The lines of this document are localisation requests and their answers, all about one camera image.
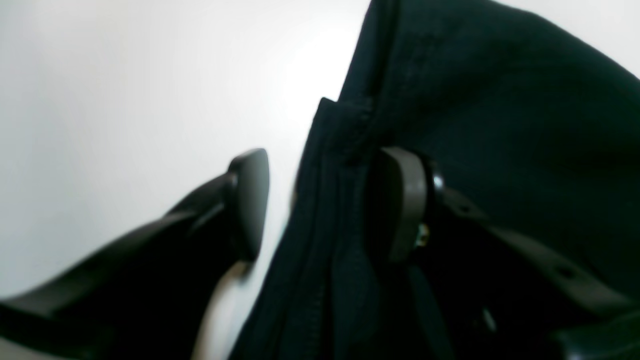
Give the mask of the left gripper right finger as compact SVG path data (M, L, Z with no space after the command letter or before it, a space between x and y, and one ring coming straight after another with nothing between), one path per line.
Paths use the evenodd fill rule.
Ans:
M370 244L405 275L437 359L637 360L639 303L541 241L494 225L397 146L370 168Z

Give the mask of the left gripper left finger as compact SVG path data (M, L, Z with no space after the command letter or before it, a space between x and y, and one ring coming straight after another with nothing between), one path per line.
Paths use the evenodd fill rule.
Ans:
M189 360L215 287L260 253L268 154L244 152L169 212L1 301L1 341L33 360Z

